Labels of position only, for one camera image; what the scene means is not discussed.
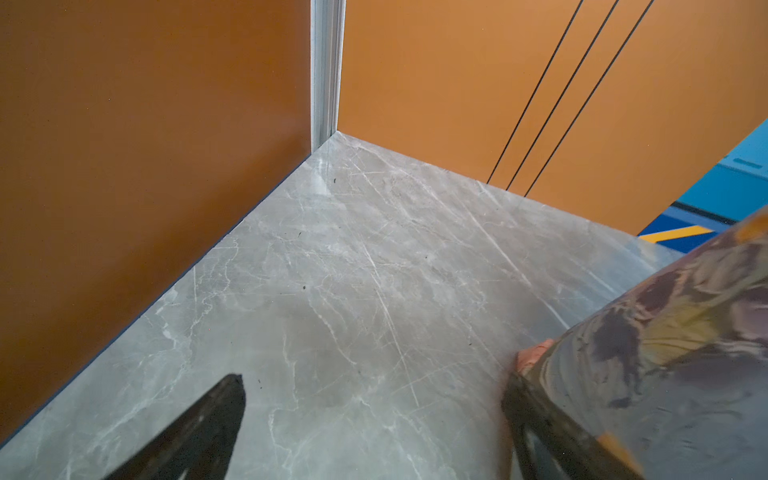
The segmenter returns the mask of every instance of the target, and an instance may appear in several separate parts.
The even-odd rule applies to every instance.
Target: gray marble floor
[[[0,478],[100,478],[229,372],[228,478],[500,478],[515,350],[678,256],[337,133],[0,450]]]

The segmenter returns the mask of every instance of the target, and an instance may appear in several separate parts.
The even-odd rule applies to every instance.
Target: diagonal black stripe
[[[523,108],[523,113],[520,114],[520,118],[518,119],[518,123],[515,125],[515,129],[512,131],[512,134],[509,136],[509,140],[507,140],[507,144],[504,146],[504,150],[502,150],[502,154],[498,156],[496,165],[494,165],[493,170],[491,171],[491,176],[488,177],[488,181],[486,182],[487,184],[491,183],[491,178],[493,178],[493,174],[496,173],[496,168],[498,167],[498,164],[502,161],[502,158],[504,157],[504,152],[506,152],[507,147],[509,147],[509,142],[512,141],[512,137],[515,136],[515,132],[518,130],[518,127],[520,126],[520,122],[522,121],[523,116],[525,116],[525,112],[528,111],[528,107],[531,106],[531,101],[533,101],[533,97],[534,95],[536,95],[536,91],[538,90],[539,85],[541,85],[541,81],[544,80],[544,76],[547,74],[547,70],[549,70],[549,65],[552,65],[552,60],[554,60],[554,56],[558,53],[558,49],[560,48],[560,45],[563,43],[563,40],[565,39],[565,34],[568,33],[568,29],[571,27],[571,24],[574,22],[574,18],[576,18],[576,14],[578,13],[578,9],[581,8],[582,3],[584,3],[584,0],[580,0],[578,5],[576,5],[576,10],[574,10],[574,14],[571,16],[571,20],[568,22],[568,26],[565,27],[565,31],[563,31],[563,35],[560,37],[558,46],[554,48],[554,51],[552,52],[552,56],[549,58],[549,62],[547,63],[547,67],[541,73],[541,77],[538,79],[536,88],[533,89],[533,93],[531,94],[531,97],[528,99],[528,103],[525,104],[525,108]]]
[[[554,107],[552,107],[552,110],[549,112],[549,115],[547,115],[547,119],[544,120],[544,124],[541,126],[541,128],[538,131],[538,133],[536,134],[536,138],[533,139],[533,143],[528,148],[528,151],[525,152],[525,156],[523,157],[523,161],[520,162],[520,164],[518,165],[518,169],[515,170],[515,174],[512,175],[512,179],[509,181],[509,185],[507,185],[506,190],[509,190],[509,187],[512,186],[512,182],[515,181],[515,178],[518,176],[518,173],[520,173],[520,169],[523,167],[523,164],[528,159],[528,155],[531,154],[531,150],[533,150],[534,145],[536,145],[536,142],[538,141],[538,138],[541,136],[541,132],[544,131],[544,127],[547,126],[547,123],[549,123],[549,119],[552,118],[552,115],[553,115],[555,109],[560,104],[560,100],[563,99],[563,95],[565,95],[566,90],[568,90],[568,87],[571,86],[571,82],[574,80],[574,77],[578,73],[578,69],[581,68],[581,64],[584,63],[584,59],[587,57],[587,55],[589,55],[589,51],[592,49],[592,45],[594,45],[594,43],[597,41],[598,36],[600,36],[600,32],[603,31],[603,27],[605,27],[605,24],[608,23],[608,19],[611,17],[611,13],[614,12],[614,8],[616,8],[616,5],[618,5],[618,2],[619,2],[619,0],[616,0],[616,2],[614,2],[613,6],[611,7],[611,10],[608,11],[608,15],[605,15],[605,20],[603,20],[602,25],[600,25],[600,28],[598,29],[598,33],[594,34],[594,37],[592,38],[592,42],[587,47],[587,51],[584,52],[584,55],[581,57],[581,60],[578,62],[578,65],[576,65],[576,69],[574,70],[573,74],[571,74],[571,78],[568,79],[568,83],[565,84],[565,88],[563,88],[563,91],[560,93],[560,97],[558,97],[558,101],[556,101],[554,103]]]
[[[592,88],[592,92],[590,92],[589,96],[587,97],[587,100],[584,100],[584,104],[581,106],[581,108],[579,108],[578,113],[574,117],[573,121],[571,121],[571,124],[568,125],[568,129],[565,131],[563,136],[560,138],[560,141],[558,142],[558,144],[555,145],[554,150],[549,155],[549,158],[544,163],[544,166],[541,167],[541,170],[538,171],[538,175],[536,175],[536,178],[533,180],[533,183],[531,184],[531,186],[528,187],[528,191],[525,192],[525,197],[527,197],[528,194],[531,193],[531,189],[533,188],[534,185],[536,185],[536,182],[538,181],[538,178],[541,176],[541,172],[543,172],[544,169],[547,167],[547,165],[549,165],[549,161],[552,160],[552,157],[558,151],[558,148],[560,148],[560,144],[562,144],[563,140],[565,140],[565,136],[568,135],[569,131],[571,131],[571,128],[574,126],[574,123],[576,123],[576,120],[578,119],[579,115],[581,115],[581,112],[584,110],[584,107],[587,106],[587,103],[589,102],[590,98],[592,98],[592,95],[594,95],[594,92],[600,86],[600,83],[603,81],[603,78],[605,78],[605,75],[608,73],[608,71],[614,65],[614,62],[616,61],[616,58],[619,56],[621,51],[624,50],[624,46],[627,44],[627,42],[629,41],[629,39],[632,36],[632,34],[634,33],[634,31],[637,30],[637,26],[640,24],[640,22],[642,22],[643,18],[645,17],[645,14],[648,13],[648,9],[653,4],[654,4],[654,0],[650,0],[650,2],[648,2],[648,6],[645,8],[645,10],[643,10],[643,14],[640,15],[640,18],[637,20],[637,22],[635,22],[634,27],[632,27],[632,30],[629,32],[629,35],[627,35],[627,37],[624,39],[624,43],[622,43],[621,46],[619,47],[618,51],[616,52],[616,55],[614,55],[613,60],[611,60],[611,63],[608,64],[608,67],[605,69],[605,71],[603,72],[602,76],[600,76],[600,80],[598,80],[597,84],[594,86],[594,88]]]

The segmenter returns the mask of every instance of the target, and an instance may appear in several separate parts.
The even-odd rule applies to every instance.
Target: multicolored cloth
[[[768,207],[568,330],[526,378],[645,478],[768,475]]]

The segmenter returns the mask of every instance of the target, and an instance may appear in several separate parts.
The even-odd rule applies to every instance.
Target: white marble vein
[[[100,478],[229,372],[228,478],[500,478],[513,353],[675,258],[337,133],[0,450],[0,478]]]

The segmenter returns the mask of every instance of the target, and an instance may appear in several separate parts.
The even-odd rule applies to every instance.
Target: yellow stripe
[[[701,235],[710,232],[712,232],[712,230],[708,228],[692,225],[690,227],[667,230],[666,232],[649,233],[648,235],[640,236],[640,238],[651,243],[658,243],[663,242],[664,240],[672,240],[673,238],[692,237],[693,235]]]

